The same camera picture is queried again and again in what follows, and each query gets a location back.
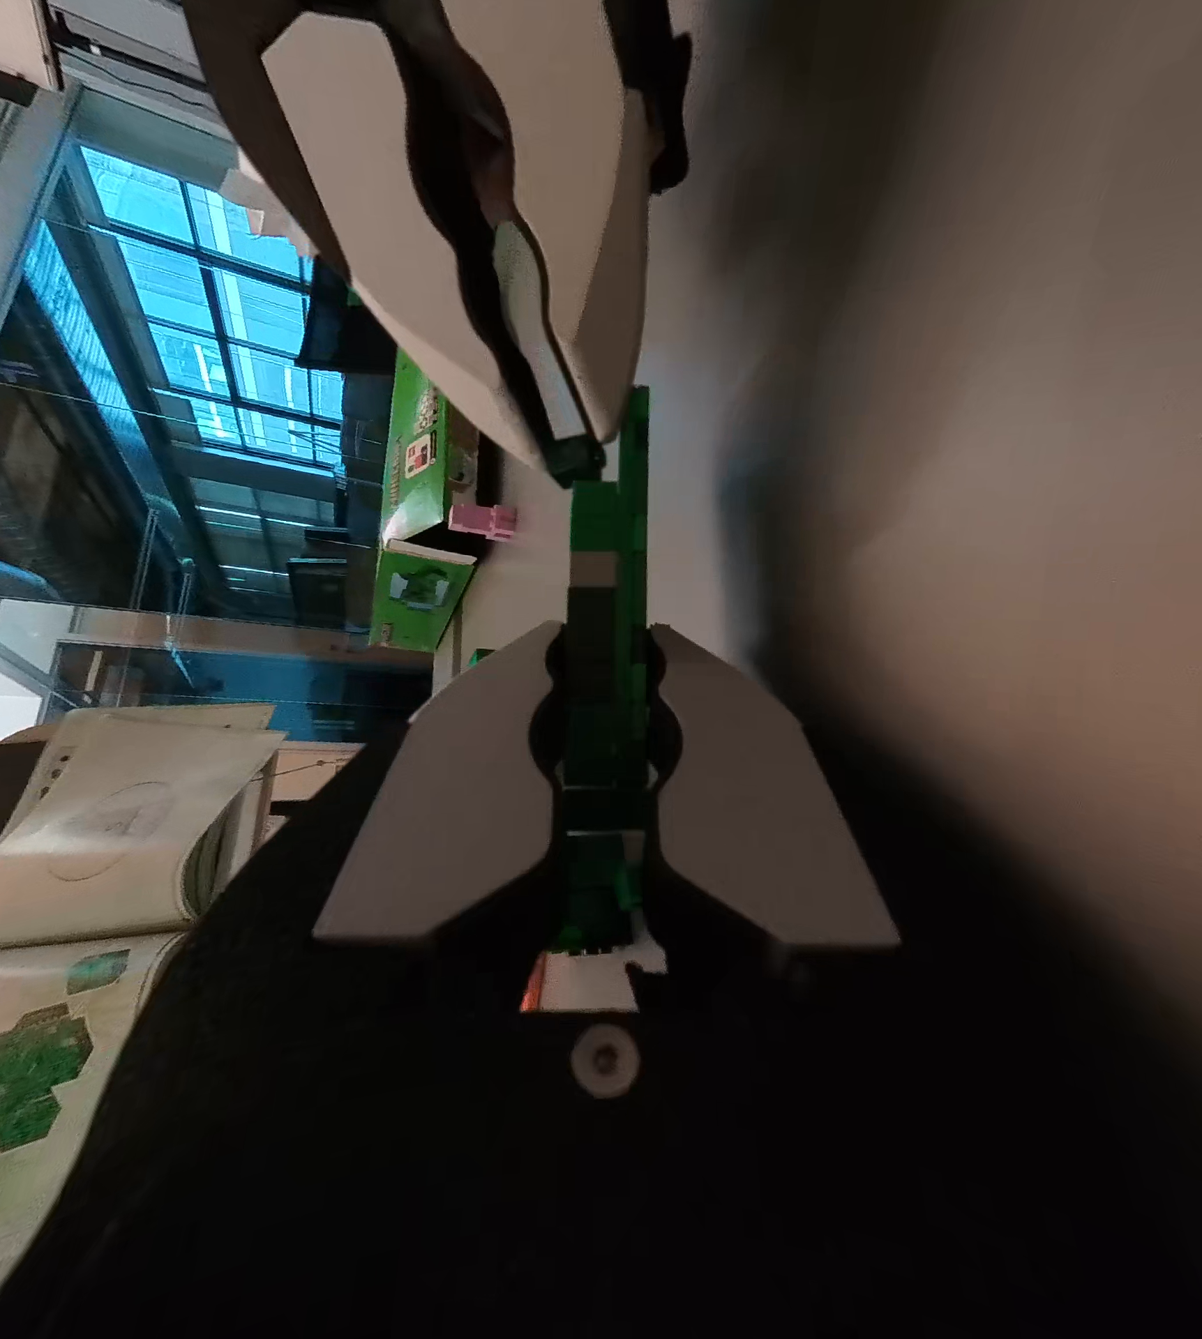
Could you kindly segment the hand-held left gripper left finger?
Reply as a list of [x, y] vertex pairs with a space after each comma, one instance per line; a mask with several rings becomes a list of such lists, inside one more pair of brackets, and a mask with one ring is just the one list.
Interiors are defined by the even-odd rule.
[[410, 719], [315, 924], [317, 941], [430, 941], [544, 862], [554, 793], [529, 729], [554, 689], [546, 657], [559, 632], [563, 623], [540, 623]]

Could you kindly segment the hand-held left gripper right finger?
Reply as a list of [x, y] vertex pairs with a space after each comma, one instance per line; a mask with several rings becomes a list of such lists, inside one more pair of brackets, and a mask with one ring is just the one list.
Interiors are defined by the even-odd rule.
[[891, 951], [899, 930], [808, 744], [775, 695], [654, 626], [677, 759], [658, 786], [660, 856], [783, 949]]

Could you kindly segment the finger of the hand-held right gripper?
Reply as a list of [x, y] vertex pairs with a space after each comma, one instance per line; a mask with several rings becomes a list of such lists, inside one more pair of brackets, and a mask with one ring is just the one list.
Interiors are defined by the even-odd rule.
[[546, 327], [599, 443], [616, 437], [643, 344], [647, 113], [603, 3], [446, 3], [508, 116], [514, 204], [538, 249]]
[[411, 164], [429, 130], [438, 141], [442, 109], [410, 111], [389, 35], [368, 18], [303, 12], [262, 65], [349, 287], [453, 408], [516, 460], [550, 473], [554, 433], [508, 331], [459, 152], [434, 143], [430, 204]]

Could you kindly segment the green lego panel assembly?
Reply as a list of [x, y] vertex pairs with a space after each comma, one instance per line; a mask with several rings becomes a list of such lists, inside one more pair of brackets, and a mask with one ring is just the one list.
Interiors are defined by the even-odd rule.
[[571, 501], [571, 579], [557, 668], [563, 704], [557, 949], [601, 955], [635, 939], [648, 826], [648, 388], [633, 388], [616, 479]]

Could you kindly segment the green lego box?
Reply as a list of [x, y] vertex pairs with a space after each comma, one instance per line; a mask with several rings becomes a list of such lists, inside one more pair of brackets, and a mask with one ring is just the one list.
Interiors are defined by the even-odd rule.
[[478, 431], [398, 350], [379, 509], [370, 644], [432, 655], [466, 592], [476, 554], [455, 549], [451, 507], [474, 503]]

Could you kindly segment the paned window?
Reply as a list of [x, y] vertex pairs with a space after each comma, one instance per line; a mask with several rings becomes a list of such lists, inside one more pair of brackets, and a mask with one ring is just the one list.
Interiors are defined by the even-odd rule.
[[343, 477], [341, 376], [298, 365], [311, 262], [222, 192], [66, 139], [51, 200], [140, 397], [192, 448]]

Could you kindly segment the glass partition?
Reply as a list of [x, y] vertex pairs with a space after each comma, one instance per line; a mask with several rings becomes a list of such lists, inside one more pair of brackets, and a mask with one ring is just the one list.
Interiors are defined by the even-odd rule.
[[432, 655], [343, 630], [0, 598], [0, 742], [74, 710], [271, 704], [294, 744], [362, 746], [432, 681]]

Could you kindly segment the open instruction booklet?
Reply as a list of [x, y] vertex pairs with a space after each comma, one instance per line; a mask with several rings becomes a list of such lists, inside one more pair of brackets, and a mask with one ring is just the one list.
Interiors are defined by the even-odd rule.
[[258, 841], [273, 716], [78, 710], [40, 750], [0, 833], [0, 1283], [163, 970]]

